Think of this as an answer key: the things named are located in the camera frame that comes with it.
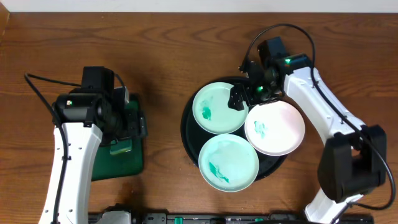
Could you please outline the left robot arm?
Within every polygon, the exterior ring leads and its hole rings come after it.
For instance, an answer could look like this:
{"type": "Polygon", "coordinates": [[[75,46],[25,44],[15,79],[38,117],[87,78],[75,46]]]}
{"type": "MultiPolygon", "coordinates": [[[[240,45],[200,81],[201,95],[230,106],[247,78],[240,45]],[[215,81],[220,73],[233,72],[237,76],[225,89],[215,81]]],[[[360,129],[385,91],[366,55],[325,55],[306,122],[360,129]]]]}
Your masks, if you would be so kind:
{"type": "Polygon", "coordinates": [[[146,119],[137,96],[115,87],[117,78],[108,68],[84,67],[80,84],[45,104],[55,147],[40,223],[88,223],[93,180],[142,171],[146,119]]]}

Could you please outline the mint green plate top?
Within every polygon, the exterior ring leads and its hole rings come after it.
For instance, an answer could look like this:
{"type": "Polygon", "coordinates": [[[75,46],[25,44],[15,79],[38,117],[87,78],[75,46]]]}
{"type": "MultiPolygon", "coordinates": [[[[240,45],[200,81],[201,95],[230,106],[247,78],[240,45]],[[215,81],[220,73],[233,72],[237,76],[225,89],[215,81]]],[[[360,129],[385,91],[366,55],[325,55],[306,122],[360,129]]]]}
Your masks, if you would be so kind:
{"type": "Polygon", "coordinates": [[[229,134],[238,130],[245,122],[249,108],[241,111],[228,107],[230,83],[214,82],[201,88],[195,95],[192,112],[201,128],[212,134],[229,134]]]}

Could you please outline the green scouring sponge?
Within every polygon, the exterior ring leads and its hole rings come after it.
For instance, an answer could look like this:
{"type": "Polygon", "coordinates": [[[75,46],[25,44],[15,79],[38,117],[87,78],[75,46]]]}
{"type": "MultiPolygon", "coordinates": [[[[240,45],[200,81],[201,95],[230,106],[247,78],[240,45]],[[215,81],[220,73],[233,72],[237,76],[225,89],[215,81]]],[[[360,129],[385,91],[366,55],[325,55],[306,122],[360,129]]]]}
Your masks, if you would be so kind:
{"type": "Polygon", "coordinates": [[[115,156],[118,154],[129,152],[131,150],[132,150],[132,141],[130,139],[123,141],[112,141],[109,148],[109,153],[112,156],[115,156]]]}

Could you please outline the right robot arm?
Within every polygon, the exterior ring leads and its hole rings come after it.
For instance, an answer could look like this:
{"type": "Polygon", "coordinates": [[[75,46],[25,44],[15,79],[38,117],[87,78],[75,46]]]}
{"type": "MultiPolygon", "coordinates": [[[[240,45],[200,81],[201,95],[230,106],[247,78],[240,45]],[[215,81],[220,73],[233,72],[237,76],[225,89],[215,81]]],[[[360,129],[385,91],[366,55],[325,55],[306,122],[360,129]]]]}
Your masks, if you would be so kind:
{"type": "Polygon", "coordinates": [[[306,54],[290,55],[280,37],[263,41],[257,51],[260,64],[244,59],[240,71],[249,81],[233,85],[228,107],[241,111],[244,105],[274,105],[288,96],[301,108],[324,144],[320,190],[304,213],[312,223],[336,223],[389,178],[386,133],[351,114],[325,85],[315,60],[306,54]]]}

